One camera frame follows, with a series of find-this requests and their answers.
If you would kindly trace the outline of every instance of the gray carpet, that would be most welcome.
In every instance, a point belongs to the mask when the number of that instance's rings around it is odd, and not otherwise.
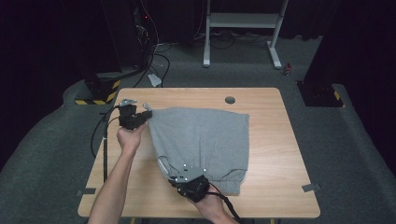
[[[342,108],[306,107],[296,81],[304,79],[320,39],[278,40],[282,63],[292,73],[275,70],[264,42],[235,42],[211,52],[210,68],[202,67],[203,48],[173,45],[163,52],[171,66],[163,86],[276,87],[280,90],[307,172],[322,189],[316,192],[321,215],[315,219],[282,219],[282,223],[396,223],[396,180],[364,131],[342,85],[334,85],[346,104]],[[216,47],[230,42],[214,40]],[[168,49],[161,46],[157,51]],[[161,77],[167,62],[155,57]],[[125,78],[131,88],[140,76]],[[137,85],[149,88],[147,77]],[[83,223],[80,197],[93,165],[93,129],[109,105],[75,105],[80,81],[64,93],[64,105],[46,116],[24,137],[0,175],[0,223]],[[100,134],[93,148],[99,148]],[[136,223],[159,220],[138,219]],[[121,223],[129,223],[125,217]],[[269,219],[248,223],[269,223]]]

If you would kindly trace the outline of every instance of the person's right arm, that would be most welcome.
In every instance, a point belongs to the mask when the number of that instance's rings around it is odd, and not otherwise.
[[[216,192],[213,186],[210,186],[209,192]],[[223,207],[223,201],[219,196],[213,194],[206,194],[206,196],[198,203],[194,203],[189,200],[190,203],[194,204],[201,215],[210,220],[215,224],[237,224],[228,213],[225,212]]]

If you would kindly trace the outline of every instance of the person's left hand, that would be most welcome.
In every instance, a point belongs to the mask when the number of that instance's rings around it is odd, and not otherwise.
[[[146,125],[147,124],[144,123],[133,131],[125,128],[120,128],[118,130],[117,139],[119,140],[123,152],[132,153],[133,155],[136,153],[140,145],[142,131]]]

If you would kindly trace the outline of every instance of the black and yellow hazard tape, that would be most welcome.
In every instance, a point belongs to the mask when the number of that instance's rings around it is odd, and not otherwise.
[[[120,85],[120,80],[114,82],[110,92],[103,99],[76,99],[77,105],[109,105],[113,101],[117,93],[117,88]]]

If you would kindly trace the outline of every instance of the folded garment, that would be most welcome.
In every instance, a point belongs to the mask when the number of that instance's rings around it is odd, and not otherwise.
[[[224,193],[239,193],[248,170],[247,114],[182,107],[152,113],[148,125],[166,178],[187,164],[206,169],[205,177]]]

